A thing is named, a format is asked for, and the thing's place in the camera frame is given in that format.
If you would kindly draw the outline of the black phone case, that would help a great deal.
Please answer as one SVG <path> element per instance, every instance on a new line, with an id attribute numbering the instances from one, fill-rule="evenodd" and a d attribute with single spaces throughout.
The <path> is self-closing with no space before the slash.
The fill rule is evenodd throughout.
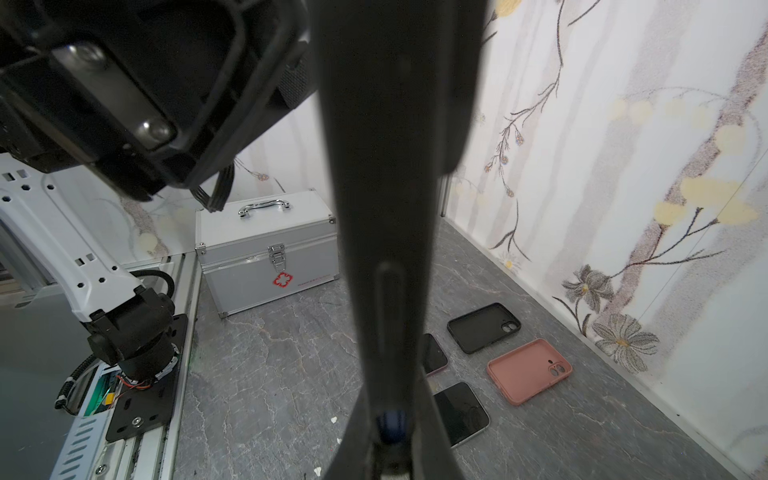
<path id="1" fill-rule="evenodd" d="M 447 323 L 447 330 L 465 354 L 473 354 L 517 334 L 520 320 L 504 305 L 492 303 Z"/>

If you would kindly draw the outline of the pink phone case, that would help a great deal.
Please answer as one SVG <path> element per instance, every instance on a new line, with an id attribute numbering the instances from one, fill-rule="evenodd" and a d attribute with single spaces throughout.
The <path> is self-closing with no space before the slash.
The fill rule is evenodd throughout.
<path id="1" fill-rule="evenodd" d="M 565 380 L 572 365 L 545 339 L 535 339 L 487 364 L 487 373 L 504 398 L 520 406 Z"/>

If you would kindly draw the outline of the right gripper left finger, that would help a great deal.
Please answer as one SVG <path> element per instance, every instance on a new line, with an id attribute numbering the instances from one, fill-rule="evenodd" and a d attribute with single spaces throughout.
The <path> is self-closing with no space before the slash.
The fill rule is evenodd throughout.
<path id="1" fill-rule="evenodd" d="M 325 480 L 364 480 L 372 478 L 373 424 L 366 388 L 360 390 L 342 442 L 329 464 Z"/>

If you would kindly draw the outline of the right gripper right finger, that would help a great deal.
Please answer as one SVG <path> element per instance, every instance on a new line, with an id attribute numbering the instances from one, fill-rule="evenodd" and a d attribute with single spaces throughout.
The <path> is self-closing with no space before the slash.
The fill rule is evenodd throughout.
<path id="1" fill-rule="evenodd" d="M 411 478 L 463 479 L 425 377 L 419 377 L 414 385 L 413 414 Z"/>

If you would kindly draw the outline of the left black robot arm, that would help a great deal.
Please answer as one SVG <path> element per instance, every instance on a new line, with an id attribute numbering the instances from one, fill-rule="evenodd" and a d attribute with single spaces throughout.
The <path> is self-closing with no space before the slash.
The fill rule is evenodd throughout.
<path id="1" fill-rule="evenodd" d="M 172 187 L 224 208 L 236 156 L 312 91 L 300 1 L 5 1 L 1 149 L 44 174 L 82 166 L 148 202 Z M 169 294 L 106 258 L 57 189 L 7 175 L 7 224 L 67 293 L 94 356 L 150 389 L 176 367 Z"/>

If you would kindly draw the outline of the purple phone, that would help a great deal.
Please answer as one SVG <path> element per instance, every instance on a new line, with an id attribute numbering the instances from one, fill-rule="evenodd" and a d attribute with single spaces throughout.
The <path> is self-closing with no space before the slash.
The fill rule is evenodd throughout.
<path id="1" fill-rule="evenodd" d="M 448 358 L 432 334 L 425 333 L 422 336 L 421 349 L 421 365 L 426 376 L 436 374 L 448 366 Z"/>

